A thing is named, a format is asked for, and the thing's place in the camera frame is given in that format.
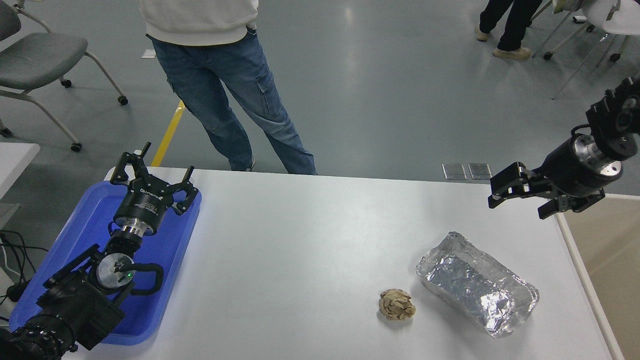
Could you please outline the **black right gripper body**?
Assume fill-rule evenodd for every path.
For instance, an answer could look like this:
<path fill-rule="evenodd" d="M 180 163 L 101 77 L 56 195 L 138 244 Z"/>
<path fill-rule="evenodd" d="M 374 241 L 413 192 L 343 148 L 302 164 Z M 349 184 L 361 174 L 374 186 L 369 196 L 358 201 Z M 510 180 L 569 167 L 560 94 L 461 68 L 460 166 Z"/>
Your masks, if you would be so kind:
<path fill-rule="evenodd" d="M 606 157 L 591 135 L 574 135 L 547 157 L 538 174 L 574 198 L 585 198 L 621 178 L 621 162 Z"/>

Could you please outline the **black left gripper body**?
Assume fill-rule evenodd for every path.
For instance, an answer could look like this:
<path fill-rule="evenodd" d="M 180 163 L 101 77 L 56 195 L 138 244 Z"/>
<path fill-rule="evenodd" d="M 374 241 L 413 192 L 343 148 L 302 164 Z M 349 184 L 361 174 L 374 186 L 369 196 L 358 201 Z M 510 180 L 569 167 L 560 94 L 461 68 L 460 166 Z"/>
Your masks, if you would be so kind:
<path fill-rule="evenodd" d="M 169 186 L 168 182 L 154 176 L 147 180 L 131 180 L 113 221 L 119 227 L 124 227 L 128 222 L 144 223 L 144 235 L 155 235 L 169 206 L 173 204 Z"/>

